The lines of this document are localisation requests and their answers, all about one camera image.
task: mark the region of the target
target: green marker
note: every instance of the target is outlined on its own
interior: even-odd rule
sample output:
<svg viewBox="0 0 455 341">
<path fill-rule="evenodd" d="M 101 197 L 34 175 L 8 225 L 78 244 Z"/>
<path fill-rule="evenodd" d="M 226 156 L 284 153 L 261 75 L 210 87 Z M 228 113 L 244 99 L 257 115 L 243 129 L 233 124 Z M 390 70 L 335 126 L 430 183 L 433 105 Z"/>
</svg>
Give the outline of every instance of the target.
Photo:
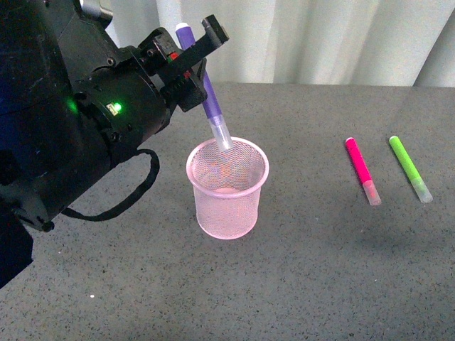
<svg viewBox="0 0 455 341">
<path fill-rule="evenodd" d="M 401 166 L 405 170 L 409 181 L 411 181 L 411 184 L 419 196 L 420 201 L 431 202 L 433 200 L 433 197 L 428 191 L 428 188 L 422 180 L 419 171 L 417 168 L 415 168 L 414 163 L 412 162 L 410 156 L 407 154 L 406 149 L 401 143 L 398 136 L 392 136 L 389 139 L 389 143 L 392 146 L 392 149 L 395 152 L 398 160 L 400 161 Z"/>
</svg>

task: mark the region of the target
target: white curtain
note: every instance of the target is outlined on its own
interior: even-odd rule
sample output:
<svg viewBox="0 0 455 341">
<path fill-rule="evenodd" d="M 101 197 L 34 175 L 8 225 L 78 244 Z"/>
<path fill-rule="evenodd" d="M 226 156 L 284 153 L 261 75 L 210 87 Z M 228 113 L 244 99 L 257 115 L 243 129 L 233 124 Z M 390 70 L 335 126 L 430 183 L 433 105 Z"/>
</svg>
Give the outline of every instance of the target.
<svg viewBox="0 0 455 341">
<path fill-rule="evenodd" d="M 213 81 L 455 86 L 455 0 L 111 0 L 108 33 L 137 45 L 180 22 L 203 35 L 215 14 L 230 40 Z"/>
</svg>

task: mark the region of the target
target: pink mesh cup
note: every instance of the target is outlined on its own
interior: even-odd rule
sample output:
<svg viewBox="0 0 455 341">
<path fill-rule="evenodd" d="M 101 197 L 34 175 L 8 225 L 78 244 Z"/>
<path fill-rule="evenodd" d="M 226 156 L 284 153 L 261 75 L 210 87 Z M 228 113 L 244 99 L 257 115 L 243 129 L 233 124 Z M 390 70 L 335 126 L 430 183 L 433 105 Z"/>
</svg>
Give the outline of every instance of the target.
<svg viewBox="0 0 455 341">
<path fill-rule="evenodd" d="M 234 146 L 223 152 L 215 139 L 203 142 L 186 163 L 198 223 L 218 239 L 235 239 L 251 231 L 261 186 L 269 175 L 269 161 L 258 146 L 238 137 L 232 141 Z"/>
</svg>

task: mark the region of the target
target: pink marker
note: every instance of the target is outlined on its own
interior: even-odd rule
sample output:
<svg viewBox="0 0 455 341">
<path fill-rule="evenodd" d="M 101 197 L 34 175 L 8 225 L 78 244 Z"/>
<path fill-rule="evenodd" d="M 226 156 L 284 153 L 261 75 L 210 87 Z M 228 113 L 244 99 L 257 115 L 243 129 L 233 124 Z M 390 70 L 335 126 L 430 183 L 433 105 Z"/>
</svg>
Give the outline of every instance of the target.
<svg viewBox="0 0 455 341">
<path fill-rule="evenodd" d="M 368 201 L 372 206 L 378 206 L 381 204 L 381 198 L 376 190 L 373 179 L 371 178 L 370 171 L 368 170 L 365 160 L 363 160 L 362 153 L 358 148 L 357 142 L 353 137 L 346 140 L 346 149 L 348 149 L 350 158 L 353 161 L 355 171 L 357 171 L 358 178 L 362 183 L 365 194 L 367 195 Z"/>
</svg>

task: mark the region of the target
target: gray countertop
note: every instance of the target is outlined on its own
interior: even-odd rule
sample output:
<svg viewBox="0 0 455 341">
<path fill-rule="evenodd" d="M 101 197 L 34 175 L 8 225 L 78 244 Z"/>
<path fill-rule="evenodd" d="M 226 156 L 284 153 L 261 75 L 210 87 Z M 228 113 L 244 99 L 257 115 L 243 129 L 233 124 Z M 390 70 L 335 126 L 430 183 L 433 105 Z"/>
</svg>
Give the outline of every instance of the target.
<svg viewBox="0 0 455 341">
<path fill-rule="evenodd" d="M 34 262 L 0 290 L 1 340 L 455 339 L 455 90 L 215 85 L 233 136 L 267 154 L 259 219 L 232 241 L 196 222 L 185 164 L 211 138 L 198 107 L 144 146 L 161 172 L 109 222 L 59 216 L 32 231 Z M 398 135 L 434 201 L 388 145 Z M 357 138 L 382 198 L 371 207 L 344 146 Z M 128 195 L 137 157 L 72 205 Z"/>
</svg>

